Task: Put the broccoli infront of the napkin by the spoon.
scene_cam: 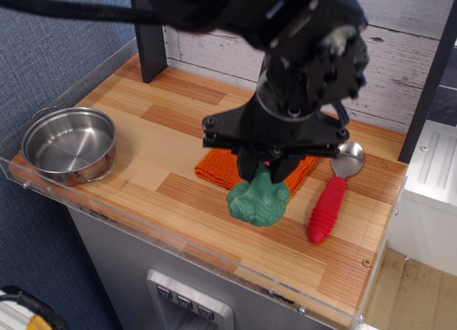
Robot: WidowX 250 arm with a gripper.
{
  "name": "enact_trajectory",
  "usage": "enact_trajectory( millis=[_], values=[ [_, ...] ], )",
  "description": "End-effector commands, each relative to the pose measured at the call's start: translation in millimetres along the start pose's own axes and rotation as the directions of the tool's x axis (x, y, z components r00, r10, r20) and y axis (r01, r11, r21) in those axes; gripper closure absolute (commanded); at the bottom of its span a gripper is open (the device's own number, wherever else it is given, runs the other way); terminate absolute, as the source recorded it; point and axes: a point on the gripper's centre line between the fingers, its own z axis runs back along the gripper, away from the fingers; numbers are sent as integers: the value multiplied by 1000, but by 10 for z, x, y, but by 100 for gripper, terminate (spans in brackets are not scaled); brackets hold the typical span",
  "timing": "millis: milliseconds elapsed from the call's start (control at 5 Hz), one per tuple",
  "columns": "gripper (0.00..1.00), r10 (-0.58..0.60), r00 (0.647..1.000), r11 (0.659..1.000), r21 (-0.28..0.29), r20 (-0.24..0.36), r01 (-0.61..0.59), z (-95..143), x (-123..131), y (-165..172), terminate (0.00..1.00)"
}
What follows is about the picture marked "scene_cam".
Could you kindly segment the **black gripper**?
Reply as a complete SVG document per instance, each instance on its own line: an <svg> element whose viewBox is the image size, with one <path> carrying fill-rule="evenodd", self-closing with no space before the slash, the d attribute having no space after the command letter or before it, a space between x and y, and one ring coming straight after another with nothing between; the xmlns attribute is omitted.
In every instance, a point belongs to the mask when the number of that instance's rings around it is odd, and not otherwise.
<svg viewBox="0 0 457 330"><path fill-rule="evenodd" d="M271 182L288 178L307 156L332 157L348 141L348 114L336 103L338 117L316 109L309 114L277 114L254 95L246 104L207 116L202 121L203 146L237 154L238 175L250 183L261 159L268 162Z"/></svg>

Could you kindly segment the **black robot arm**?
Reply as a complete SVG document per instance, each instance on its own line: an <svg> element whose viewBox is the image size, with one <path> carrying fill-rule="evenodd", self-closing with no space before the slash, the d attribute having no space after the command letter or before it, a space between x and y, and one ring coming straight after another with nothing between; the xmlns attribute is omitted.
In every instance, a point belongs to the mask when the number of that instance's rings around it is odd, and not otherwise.
<svg viewBox="0 0 457 330"><path fill-rule="evenodd" d="M180 31L227 31L264 52L243 106L207 116L204 145L237 155L239 176L260 163L282 182L307 156L334 157L348 140L345 98L366 83L367 20L357 0L149 0Z"/></svg>

